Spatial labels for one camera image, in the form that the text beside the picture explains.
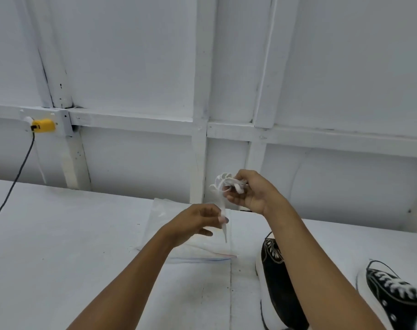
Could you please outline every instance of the person's right arm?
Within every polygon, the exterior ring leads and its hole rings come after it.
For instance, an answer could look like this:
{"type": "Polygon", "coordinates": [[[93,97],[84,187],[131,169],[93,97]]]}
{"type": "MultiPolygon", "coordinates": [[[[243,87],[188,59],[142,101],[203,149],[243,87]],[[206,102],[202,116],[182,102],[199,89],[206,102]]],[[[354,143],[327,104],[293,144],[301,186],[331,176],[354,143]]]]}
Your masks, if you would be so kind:
{"type": "Polygon", "coordinates": [[[246,192],[228,191],[225,196],[268,221],[311,328],[385,330],[277,189],[255,171],[242,169],[235,178],[248,181],[246,192]]]}

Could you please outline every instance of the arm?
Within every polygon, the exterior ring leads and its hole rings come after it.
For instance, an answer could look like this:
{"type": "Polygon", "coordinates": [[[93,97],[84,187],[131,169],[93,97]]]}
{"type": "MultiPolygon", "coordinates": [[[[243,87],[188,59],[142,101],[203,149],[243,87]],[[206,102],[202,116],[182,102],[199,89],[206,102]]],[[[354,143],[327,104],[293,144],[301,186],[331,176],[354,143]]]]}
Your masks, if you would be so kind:
{"type": "Polygon", "coordinates": [[[225,218],[215,205],[192,205],[164,225],[133,261],[81,312],[68,330],[133,330],[170,251],[194,234],[212,236],[225,218]]]}
{"type": "Polygon", "coordinates": [[[245,194],[227,199],[262,214],[273,231],[300,305],[314,330],[384,330],[375,313],[326,255],[303,221],[264,177],[240,170],[245,194]]]}

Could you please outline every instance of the fingernail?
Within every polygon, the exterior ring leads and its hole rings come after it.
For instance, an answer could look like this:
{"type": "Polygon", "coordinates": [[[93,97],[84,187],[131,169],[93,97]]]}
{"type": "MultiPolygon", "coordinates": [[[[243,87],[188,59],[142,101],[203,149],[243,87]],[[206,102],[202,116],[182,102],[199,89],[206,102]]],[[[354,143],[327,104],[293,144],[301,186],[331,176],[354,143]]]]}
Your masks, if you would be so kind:
{"type": "Polygon", "coordinates": [[[218,216],[219,223],[228,223],[229,220],[225,216],[218,216]]]}

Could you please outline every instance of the black and white sneaker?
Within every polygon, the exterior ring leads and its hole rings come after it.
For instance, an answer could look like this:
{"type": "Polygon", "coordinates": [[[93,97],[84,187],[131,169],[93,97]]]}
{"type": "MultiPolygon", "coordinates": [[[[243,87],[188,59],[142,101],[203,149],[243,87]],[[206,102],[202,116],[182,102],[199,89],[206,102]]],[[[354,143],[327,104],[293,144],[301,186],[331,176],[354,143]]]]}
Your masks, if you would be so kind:
{"type": "Polygon", "coordinates": [[[389,266],[370,260],[357,275],[357,290],[387,330],[417,330],[417,287],[389,266]]]}
{"type": "Polygon", "coordinates": [[[256,272],[260,281],[260,312],[265,329],[309,329],[272,233],[265,238],[257,255],[256,272]]]}

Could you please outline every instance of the yellow plug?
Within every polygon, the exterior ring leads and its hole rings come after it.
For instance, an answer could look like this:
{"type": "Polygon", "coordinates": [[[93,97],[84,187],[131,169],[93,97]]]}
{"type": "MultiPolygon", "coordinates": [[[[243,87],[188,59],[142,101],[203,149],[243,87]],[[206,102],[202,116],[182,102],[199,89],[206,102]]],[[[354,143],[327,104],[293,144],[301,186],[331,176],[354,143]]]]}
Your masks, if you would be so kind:
{"type": "Polygon", "coordinates": [[[40,119],[31,123],[31,129],[35,133],[54,132],[56,124],[51,119],[40,119]]]}

